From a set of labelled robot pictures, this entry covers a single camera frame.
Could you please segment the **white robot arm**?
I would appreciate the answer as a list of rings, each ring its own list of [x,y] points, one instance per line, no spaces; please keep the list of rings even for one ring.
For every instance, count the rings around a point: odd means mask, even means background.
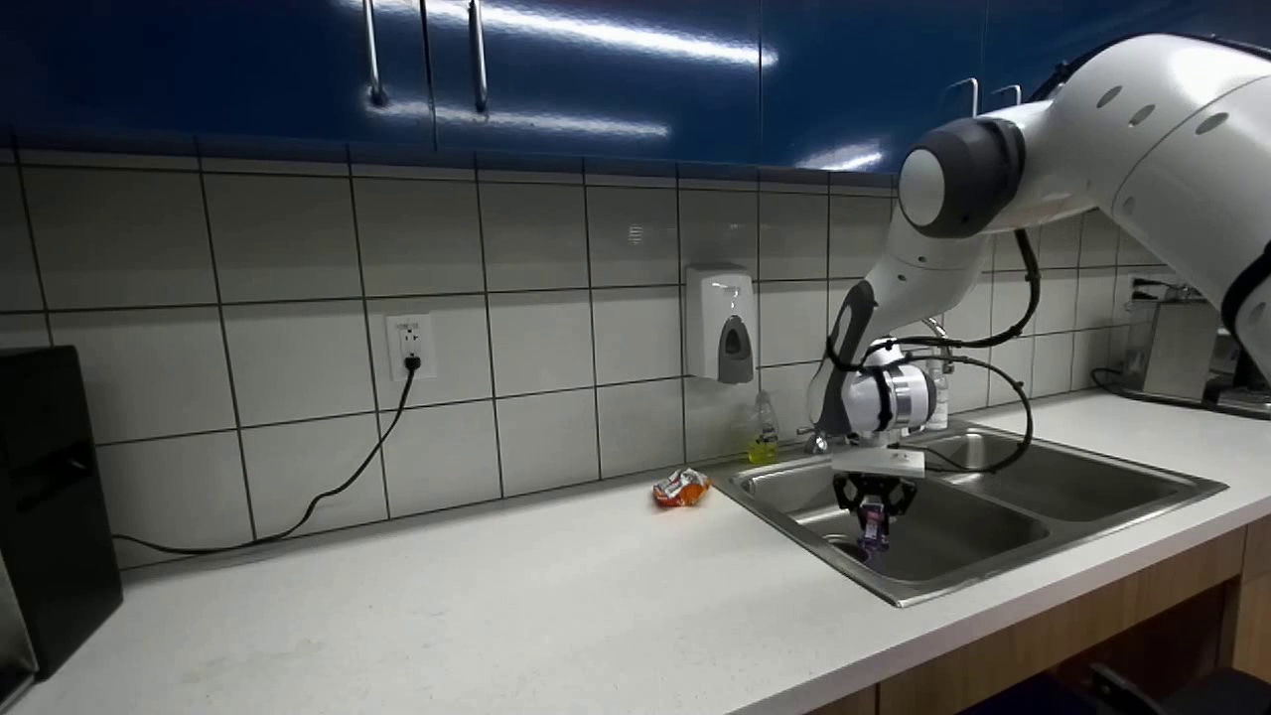
[[[938,412],[922,325],[963,302],[993,236],[1097,210],[1200,291],[1271,375],[1271,58],[1148,31],[1068,64],[1034,101],[934,129],[899,171],[881,259],[852,287],[812,381],[833,501],[881,543],[925,460],[899,432]]]

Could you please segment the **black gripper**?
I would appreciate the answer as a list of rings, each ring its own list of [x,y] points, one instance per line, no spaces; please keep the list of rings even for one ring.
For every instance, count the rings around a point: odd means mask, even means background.
[[[899,516],[915,506],[917,490],[902,479],[877,473],[840,473],[833,501],[856,512],[858,542],[874,542],[874,512],[877,516],[877,543],[891,543]]]

